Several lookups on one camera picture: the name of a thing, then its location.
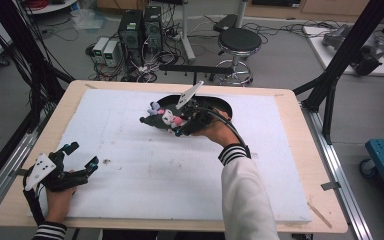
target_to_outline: chair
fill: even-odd
[[[243,28],[229,28],[220,33],[218,38],[218,45],[222,52],[233,55],[232,60],[224,60],[220,62],[217,67],[228,67],[231,65],[233,73],[230,75],[215,75],[210,76],[213,81],[217,78],[220,85],[241,85],[252,83],[253,77],[251,69],[244,63],[239,61],[239,57],[248,58],[249,56],[257,53],[261,48],[260,36],[250,30]]]

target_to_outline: power supply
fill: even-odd
[[[121,62],[121,52],[117,40],[110,40],[104,50],[105,63],[108,67],[116,67]]]
[[[163,50],[161,7],[148,6],[145,8],[144,24],[148,49],[154,52]]]
[[[108,40],[110,39],[107,37],[101,37],[95,47],[93,47],[93,60],[96,63],[105,64],[104,50],[107,46]]]

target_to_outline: plastic bag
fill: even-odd
[[[95,12],[90,9],[78,9],[71,12],[71,19],[74,22],[74,28],[81,29],[99,29],[102,28],[104,21],[95,20]]]

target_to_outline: white foam board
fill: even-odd
[[[205,137],[176,137],[139,121],[151,101],[167,95],[99,89],[84,94],[59,148],[80,145],[66,156],[66,170],[83,169],[95,155],[101,161],[89,183],[78,187],[69,216],[222,220],[222,148]],[[311,221],[274,98],[215,96],[233,108],[232,122],[250,147],[276,221]]]
[[[310,41],[311,47],[316,53],[317,58],[320,60],[320,63],[322,64],[323,68],[326,69],[326,67],[329,65],[330,61],[332,61],[332,58],[336,53],[333,47],[323,46],[322,44],[324,33],[328,33],[330,30],[327,28],[304,27],[304,31],[307,34],[318,35],[317,37],[308,38],[308,40]],[[371,72],[369,76],[384,76],[384,58],[380,58],[379,62],[381,62],[382,65],[373,70],[373,72]],[[355,70],[350,66],[345,69],[344,74],[357,75]]]

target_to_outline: striped cuff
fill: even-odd
[[[63,240],[66,231],[67,227],[65,225],[53,222],[44,222],[43,224],[39,225],[36,231],[35,239],[46,238]]]
[[[245,148],[240,144],[230,144],[221,151],[218,158],[223,166],[226,166],[230,161],[238,157],[246,157]]]

